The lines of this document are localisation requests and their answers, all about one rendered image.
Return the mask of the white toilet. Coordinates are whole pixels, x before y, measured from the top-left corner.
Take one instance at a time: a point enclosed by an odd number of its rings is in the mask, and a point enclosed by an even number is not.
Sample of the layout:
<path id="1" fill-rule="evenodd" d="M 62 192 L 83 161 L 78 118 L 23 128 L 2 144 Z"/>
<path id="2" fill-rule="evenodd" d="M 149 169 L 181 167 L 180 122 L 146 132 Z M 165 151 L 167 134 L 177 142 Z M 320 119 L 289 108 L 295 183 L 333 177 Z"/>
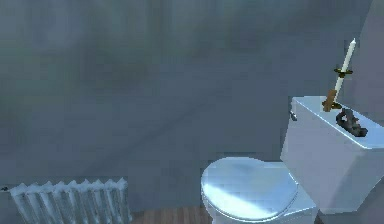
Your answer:
<path id="1" fill-rule="evenodd" d="M 295 97 L 279 161 L 225 157 L 201 177 L 212 224 L 384 224 L 384 127 L 355 137 L 324 112 L 322 96 Z"/>

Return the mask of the white ribbed radiator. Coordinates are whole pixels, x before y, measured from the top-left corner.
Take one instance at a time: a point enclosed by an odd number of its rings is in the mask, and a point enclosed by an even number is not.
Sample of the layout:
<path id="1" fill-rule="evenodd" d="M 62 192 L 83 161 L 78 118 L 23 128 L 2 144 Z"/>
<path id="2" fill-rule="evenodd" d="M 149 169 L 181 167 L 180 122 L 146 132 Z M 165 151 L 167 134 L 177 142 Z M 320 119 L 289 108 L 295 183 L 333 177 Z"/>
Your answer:
<path id="1" fill-rule="evenodd" d="M 124 178 L 105 182 L 21 183 L 9 193 L 25 224 L 130 224 L 133 220 Z"/>

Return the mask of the white candle in brass holder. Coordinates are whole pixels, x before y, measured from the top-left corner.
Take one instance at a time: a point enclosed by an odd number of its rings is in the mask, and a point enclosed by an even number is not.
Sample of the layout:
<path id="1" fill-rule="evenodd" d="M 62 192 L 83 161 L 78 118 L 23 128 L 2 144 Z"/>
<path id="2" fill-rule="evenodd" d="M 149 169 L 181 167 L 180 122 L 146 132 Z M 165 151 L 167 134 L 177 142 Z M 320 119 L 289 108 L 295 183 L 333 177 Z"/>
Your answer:
<path id="1" fill-rule="evenodd" d="M 322 102 L 324 112 L 330 112 L 332 109 L 342 108 L 342 106 L 337 102 L 337 98 L 341 90 L 345 76 L 353 73 L 353 71 L 349 70 L 348 67 L 349 67 L 351 58 L 353 56 L 356 44 L 357 44 L 356 39 L 353 38 L 348 45 L 342 66 L 340 68 L 334 69 L 334 71 L 338 74 L 338 77 L 336 80 L 335 87 L 328 92 L 326 100 Z"/>

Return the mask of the dark grey statuette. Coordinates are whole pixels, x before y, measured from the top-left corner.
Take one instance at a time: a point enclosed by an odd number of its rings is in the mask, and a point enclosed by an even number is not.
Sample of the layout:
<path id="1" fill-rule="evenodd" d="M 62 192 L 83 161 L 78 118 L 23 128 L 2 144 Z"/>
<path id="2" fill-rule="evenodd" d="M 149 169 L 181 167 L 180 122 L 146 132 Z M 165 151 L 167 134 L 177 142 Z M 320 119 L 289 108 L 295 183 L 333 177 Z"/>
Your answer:
<path id="1" fill-rule="evenodd" d="M 336 123 L 355 137 L 365 137 L 368 129 L 358 123 L 359 119 L 354 116 L 351 109 L 343 108 L 336 116 Z"/>

